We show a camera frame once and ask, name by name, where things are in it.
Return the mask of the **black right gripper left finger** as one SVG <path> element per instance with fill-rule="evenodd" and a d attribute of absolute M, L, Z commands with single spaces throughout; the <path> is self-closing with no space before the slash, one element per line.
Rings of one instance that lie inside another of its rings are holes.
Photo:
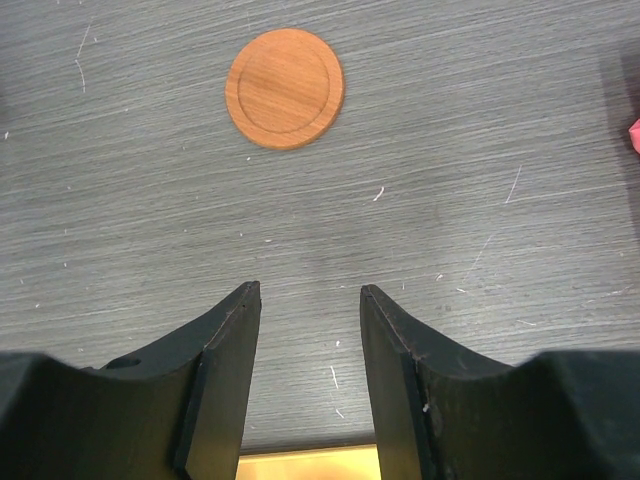
<path fill-rule="evenodd" d="M 110 399 L 133 443 L 113 479 L 232 479 L 245 427 L 261 315 L 245 282 L 196 319 L 111 360 Z"/>

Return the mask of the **light wooden coaster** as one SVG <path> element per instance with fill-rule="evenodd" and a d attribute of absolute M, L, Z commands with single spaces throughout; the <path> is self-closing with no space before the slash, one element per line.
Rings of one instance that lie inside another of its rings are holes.
<path fill-rule="evenodd" d="M 346 81 L 328 43 L 297 28 L 263 33 L 234 59 L 225 102 L 236 128 L 251 142 L 292 150 L 322 136 L 343 105 Z"/>

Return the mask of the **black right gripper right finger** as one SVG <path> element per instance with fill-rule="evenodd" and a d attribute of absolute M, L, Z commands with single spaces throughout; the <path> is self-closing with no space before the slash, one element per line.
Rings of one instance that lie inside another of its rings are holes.
<path fill-rule="evenodd" d="M 481 355 L 406 312 L 376 285 L 360 329 L 384 479 L 517 479 L 520 442 L 501 409 L 519 369 Z"/>

